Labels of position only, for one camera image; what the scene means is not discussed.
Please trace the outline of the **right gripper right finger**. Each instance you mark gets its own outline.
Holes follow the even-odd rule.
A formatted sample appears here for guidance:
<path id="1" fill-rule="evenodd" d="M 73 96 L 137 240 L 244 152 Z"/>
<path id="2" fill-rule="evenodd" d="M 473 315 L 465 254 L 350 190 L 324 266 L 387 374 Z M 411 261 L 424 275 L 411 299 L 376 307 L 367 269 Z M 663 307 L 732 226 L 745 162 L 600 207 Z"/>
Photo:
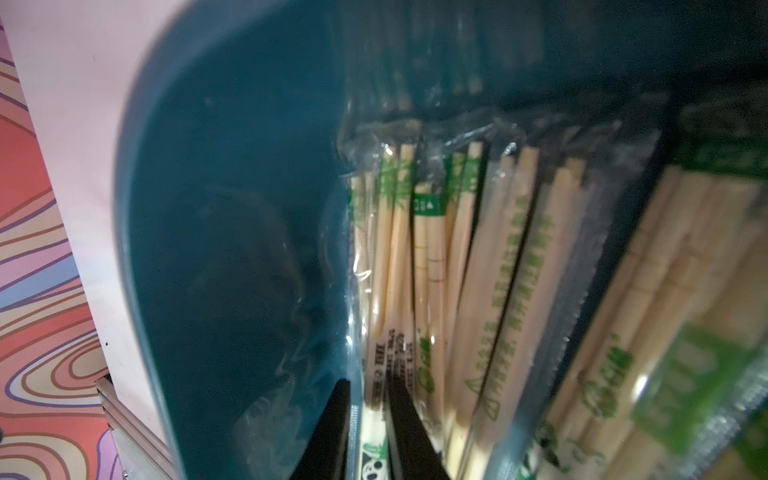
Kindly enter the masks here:
<path id="1" fill-rule="evenodd" d="M 391 478 L 449 480 L 403 379 L 388 374 L 385 388 L 385 422 Z"/>

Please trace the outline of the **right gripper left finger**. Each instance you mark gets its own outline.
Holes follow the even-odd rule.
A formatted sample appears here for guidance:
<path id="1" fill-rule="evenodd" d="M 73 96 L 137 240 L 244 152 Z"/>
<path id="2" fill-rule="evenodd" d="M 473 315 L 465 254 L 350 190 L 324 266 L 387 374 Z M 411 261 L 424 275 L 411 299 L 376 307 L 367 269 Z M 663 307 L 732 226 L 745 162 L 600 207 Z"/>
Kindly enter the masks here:
<path id="1" fill-rule="evenodd" d="M 339 380 L 312 433 L 291 480 L 345 478 L 350 429 L 351 384 Z"/>

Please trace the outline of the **panda chopstick pack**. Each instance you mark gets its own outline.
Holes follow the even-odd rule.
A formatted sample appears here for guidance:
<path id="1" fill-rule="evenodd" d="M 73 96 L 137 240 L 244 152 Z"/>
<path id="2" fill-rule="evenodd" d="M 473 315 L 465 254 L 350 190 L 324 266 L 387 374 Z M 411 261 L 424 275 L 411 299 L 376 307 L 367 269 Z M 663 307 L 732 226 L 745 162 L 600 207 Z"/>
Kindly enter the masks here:
<path id="1" fill-rule="evenodd" d="M 416 146 L 385 146 L 375 194 L 374 251 L 369 300 L 368 348 L 357 479 L 387 479 L 384 420 L 387 376 L 396 371 L 409 208 Z"/>

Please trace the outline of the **teal storage box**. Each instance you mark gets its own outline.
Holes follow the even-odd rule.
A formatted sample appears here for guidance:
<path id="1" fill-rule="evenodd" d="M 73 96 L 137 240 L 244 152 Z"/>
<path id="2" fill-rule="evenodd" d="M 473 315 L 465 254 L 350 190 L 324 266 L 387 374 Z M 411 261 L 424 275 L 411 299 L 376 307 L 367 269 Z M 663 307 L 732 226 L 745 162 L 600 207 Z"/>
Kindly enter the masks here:
<path id="1" fill-rule="evenodd" d="M 763 1 L 196 1 L 116 167 L 122 276 L 184 479 L 286 479 L 359 361 L 342 143 L 363 123 L 767 72 Z"/>

